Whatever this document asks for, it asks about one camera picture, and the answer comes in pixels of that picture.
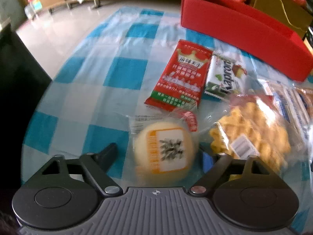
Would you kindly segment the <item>red spicy snack packet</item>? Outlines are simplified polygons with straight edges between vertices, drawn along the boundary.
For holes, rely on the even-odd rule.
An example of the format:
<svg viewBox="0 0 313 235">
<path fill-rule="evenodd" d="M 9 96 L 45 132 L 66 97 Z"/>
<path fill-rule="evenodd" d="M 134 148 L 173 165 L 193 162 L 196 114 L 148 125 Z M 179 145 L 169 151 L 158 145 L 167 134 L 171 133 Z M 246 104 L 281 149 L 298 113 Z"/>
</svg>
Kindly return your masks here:
<svg viewBox="0 0 313 235">
<path fill-rule="evenodd" d="M 187 103 L 200 103 L 212 50 L 179 40 L 145 104 L 173 111 Z"/>
</svg>

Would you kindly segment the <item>yellow crispy snack bag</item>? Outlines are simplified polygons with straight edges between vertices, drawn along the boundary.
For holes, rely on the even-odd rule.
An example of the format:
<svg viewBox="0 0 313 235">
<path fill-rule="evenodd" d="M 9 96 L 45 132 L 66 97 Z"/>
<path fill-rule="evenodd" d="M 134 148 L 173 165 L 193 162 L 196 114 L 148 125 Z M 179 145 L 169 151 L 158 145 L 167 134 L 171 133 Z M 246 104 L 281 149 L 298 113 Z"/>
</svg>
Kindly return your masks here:
<svg viewBox="0 0 313 235">
<path fill-rule="evenodd" d="M 277 173 L 305 157 L 299 133 L 266 95 L 232 95 L 201 111 L 200 142 L 211 154 L 246 160 L 255 155 Z"/>
</svg>

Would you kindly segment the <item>green white Kapron wafer pack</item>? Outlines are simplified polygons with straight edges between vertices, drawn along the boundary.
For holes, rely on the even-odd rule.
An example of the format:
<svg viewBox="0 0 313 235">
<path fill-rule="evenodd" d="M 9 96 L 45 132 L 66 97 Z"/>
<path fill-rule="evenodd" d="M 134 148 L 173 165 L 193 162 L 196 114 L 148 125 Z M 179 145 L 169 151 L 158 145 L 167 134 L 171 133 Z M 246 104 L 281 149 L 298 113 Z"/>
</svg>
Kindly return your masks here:
<svg viewBox="0 0 313 235">
<path fill-rule="evenodd" d="M 243 94 L 247 85 L 246 67 L 233 58 L 214 52 L 205 82 L 204 93 L 218 99 Z"/>
</svg>

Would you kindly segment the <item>blue white checkered tablecloth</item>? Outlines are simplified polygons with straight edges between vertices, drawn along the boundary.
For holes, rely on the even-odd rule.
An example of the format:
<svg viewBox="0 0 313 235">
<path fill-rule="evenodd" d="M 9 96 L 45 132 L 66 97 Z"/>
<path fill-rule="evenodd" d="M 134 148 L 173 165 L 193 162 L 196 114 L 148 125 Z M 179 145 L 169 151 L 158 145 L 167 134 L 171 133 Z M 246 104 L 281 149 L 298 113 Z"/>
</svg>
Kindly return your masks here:
<svg viewBox="0 0 313 235">
<path fill-rule="evenodd" d="M 187 40 L 233 58 L 246 67 L 243 94 L 221 100 L 202 92 L 200 103 L 173 111 L 146 105 L 179 40 Z M 116 143 L 117 159 L 107 171 L 123 190 L 102 200 L 87 220 L 61 230 L 21 226 L 20 234 L 312 234 L 312 124 L 305 157 L 282 173 L 275 172 L 296 193 L 299 208 L 289 230 L 190 230 L 188 190 L 206 173 L 200 161 L 201 111 L 232 95 L 267 95 L 258 78 L 291 87 L 312 88 L 294 81 L 257 57 L 224 41 L 189 30 L 178 15 L 125 7 L 93 30 L 74 50 L 43 95 L 23 143 L 22 179 L 28 181 L 55 155 L 77 159 Z M 195 114 L 196 159 L 188 176 L 174 186 L 145 186 L 137 181 L 130 118 Z"/>
</svg>

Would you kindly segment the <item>red cardboard box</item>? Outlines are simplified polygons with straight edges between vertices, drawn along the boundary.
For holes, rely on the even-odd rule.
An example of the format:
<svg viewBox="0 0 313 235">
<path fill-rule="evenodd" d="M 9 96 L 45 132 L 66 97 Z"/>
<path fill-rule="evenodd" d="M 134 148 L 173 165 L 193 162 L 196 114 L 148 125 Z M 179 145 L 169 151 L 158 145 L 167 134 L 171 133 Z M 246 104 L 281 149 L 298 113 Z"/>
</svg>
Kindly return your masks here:
<svg viewBox="0 0 313 235">
<path fill-rule="evenodd" d="M 294 81 L 312 70 L 312 54 L 296 32 L 244 3 L 181 0 L 181 25 L 240 48 Z"/>
</svg>

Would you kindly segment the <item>white bread package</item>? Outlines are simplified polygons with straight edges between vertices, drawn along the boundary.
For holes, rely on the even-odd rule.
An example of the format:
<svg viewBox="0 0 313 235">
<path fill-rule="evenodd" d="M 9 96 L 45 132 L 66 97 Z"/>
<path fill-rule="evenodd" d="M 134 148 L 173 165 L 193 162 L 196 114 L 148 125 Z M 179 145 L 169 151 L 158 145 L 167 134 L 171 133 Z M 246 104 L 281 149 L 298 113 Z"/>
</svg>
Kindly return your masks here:
<svg viewBox="0 0 313 235">
<path fill-rule="evenodd" d="M 293 93 L 293 87 L 287 86 L 280 81 L 258 78 L 260 85 L 267 95 L 273 97 L 273 104 L 279 113 L 285 118 L 290 126 L 297 131 L 301 139 L 307 143 L 309 140 L 309 127 L 303 123 L 303 119 L 296 109 L 296 99 Z"/>
</svg>

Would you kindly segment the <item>brown bread package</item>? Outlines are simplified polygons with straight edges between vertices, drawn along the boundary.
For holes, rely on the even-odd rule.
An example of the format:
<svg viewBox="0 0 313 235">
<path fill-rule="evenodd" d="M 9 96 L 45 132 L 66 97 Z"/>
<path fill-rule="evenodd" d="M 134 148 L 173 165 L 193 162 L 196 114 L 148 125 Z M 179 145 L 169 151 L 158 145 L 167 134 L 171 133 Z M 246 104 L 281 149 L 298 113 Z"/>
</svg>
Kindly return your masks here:
<svg viewBox="0 0 313 235">
<path fill-rule="evenodd" d="M 312 122 L 312 88 L 293 87 L 296 99 L 296 109 L 303 119 L 303 123 L 308 125 Z"/>
</svg>

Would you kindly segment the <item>round yellow bun packet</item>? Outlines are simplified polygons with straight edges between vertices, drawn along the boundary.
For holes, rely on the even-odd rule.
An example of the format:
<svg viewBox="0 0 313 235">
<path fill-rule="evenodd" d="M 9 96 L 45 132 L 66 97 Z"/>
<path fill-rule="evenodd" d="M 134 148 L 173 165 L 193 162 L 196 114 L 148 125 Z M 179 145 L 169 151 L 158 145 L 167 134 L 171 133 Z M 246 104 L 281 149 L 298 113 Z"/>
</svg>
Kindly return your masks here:
<svg viewBox="0 0 313 235">
<path fill-rule="evenodd" d="M 145 186 L 174 186 L 196 159 L 198 124 L 191 111 L 130 118 L 136 177 Z"/>
</svg>

